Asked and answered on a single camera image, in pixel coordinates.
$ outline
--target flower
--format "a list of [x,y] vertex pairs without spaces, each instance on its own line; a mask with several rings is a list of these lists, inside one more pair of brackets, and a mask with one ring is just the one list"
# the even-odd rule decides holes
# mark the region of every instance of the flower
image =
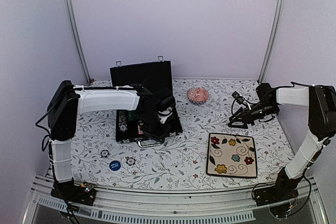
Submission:
[[219,139],[216,138],[215,136],[213,136],[213,137],[211,137],[211,142],[212,142],[213,144],[219,144]]
[[133,157],[127,157],[126,158],[126,163],[130,166],[134,165],[135,164],[135,159]]
[[244,161],[247,165],[251,165],[254,160],[251,157],[246,157]]
[[235,154],[235,155],[232,155],[232,158],[231,158],[233,161],[235,162],[239,162],[240,161],[240,157],[239,155]]
[[215,169],[215,171],[219,174],[226,173],[226,170],[227,168],[225,167],[225,165],[217,165],[217,168]]
[[229,141],[229,144],[232,145],[232,146],[235,146],[235,145],[236,145],[236,140],[231,139],[231,140]]

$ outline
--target teal flower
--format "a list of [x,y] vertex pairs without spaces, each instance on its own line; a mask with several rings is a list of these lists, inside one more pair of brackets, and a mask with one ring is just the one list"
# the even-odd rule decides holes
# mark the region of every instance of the teal flower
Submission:
[[239,155],[232,155],[232,160],[235,162],[239,162],[240,161]]

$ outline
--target red bowl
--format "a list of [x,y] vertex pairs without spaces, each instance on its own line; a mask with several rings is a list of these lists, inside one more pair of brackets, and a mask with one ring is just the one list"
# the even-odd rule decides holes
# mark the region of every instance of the red bowl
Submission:
[[201,105],[209,98],[209,92],[203,88],[192,88],[187,92],[187,97],[192,104]]

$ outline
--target table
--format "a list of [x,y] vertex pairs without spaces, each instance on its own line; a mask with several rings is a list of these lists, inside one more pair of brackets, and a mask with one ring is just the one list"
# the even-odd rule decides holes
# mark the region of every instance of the table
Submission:
[[[93,86],[110,86],[110,81],[95,81]],[[256,122],[249,129],[227,126],[231,115],[231,94],[237,91],[257,101],[252,80],[173,80],[176,108],[183,134],[168,137],[163,145],[139,148],[136,143],[115,141],[115,111],[89,112],[78,116],[77,131],[71,144],[71,168],[74,179],[100,186],[150,190],[209,190],[251,186],[274,182],[279,170],[293,158],[288,140],[278,122]],[[192,105],[186,92],[192,87],[209,91],[209,100]],[[255,140],[258,177],[221,178],[205,174],[208,134],[211,132],[249,135]],[[101,157],[108,150],[110,156]],[[121,168],[112,171],[111,161]]]

